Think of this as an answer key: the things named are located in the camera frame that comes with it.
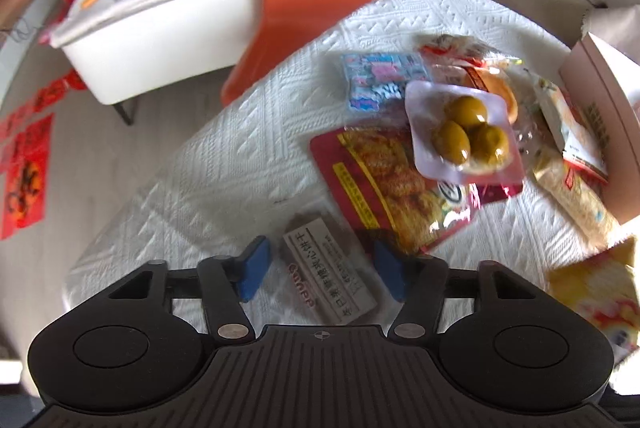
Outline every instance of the green olive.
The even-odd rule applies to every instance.
[[[464,164],[469,158],[469,137],[462,127],[453,121],[445,121],[438,126],[431,134],[431,142],[442,158],[456,166]]]
[[[454,99],[444,107],[444,113],[467,131],[486,122],[486,106],[471,95]]]
[[[489,166],[499,166],[509,155],[509,139],[499,126],[481,124],[470,134],[471,156]]]

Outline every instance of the table leg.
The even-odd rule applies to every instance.
[[[124,106],[122,105],[121,102],[115,103],[113,105],[113,108],[116,109],[116,112],[118,112],[118,115],[120,116],[120,118],[124,121],[124,123],[127,126],[131,126],[133,124],[133,118],[134,118],[135,109],[136,109],[135,106],[132,109],[133,111],[132,111],[131,115],[129,115],[127,113],[127,111],[124,109]]]

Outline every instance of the metal screw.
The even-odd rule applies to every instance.
[[[396,333],[396,336],[414,340],[415,338],[424,336],[426,331],[422,325],[418,325],[416,323],[401,323],[394,329],[394,332]]]
[[[248,333],[249,329],[239,323],[228,323],[218,329],[218,335],[228,340],[239,340],[240,338],[244,338]]]

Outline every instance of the blue gripper pad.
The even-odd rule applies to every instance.
[[[404,302],[409,286],[404,277],[402,260],[384,242],[379,240],[375,241],[373,246],[373,265],[394,300]]]
[[[236,293],[242,302],[251,300],[271,265],[271,245],[265,236],[258,236],[242,255],[242,278],[236,283]]]

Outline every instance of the textured tablecloth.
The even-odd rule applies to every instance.
[[[238,255],[258,234],[272,239],[274,264],[244,310],[256,332],[265,324],[308,324],[278,259],[292,215],[331,213],[380,306],[363,318],[388,328],[399,310],[349,233],[308,151],[309,140],[349,118],[346,84],[335,66],[345,51],[415,48],[420,33],[471,34],[558,80],[567,48],[543,29],[490,0],[375,0],[286,59],[226,108],[165,164],[113,218],[66,278],[69,308],[146,260],[195,267],[211,255]],[[517,198],[488,205],[434,249],[454,268],[497,260],[538,286],[552,265],[584,257],[587,246],[532,182]],[[471,312],[471,300],[447,300],[441,329]],[[196,300],[175,313],[206,332]]]

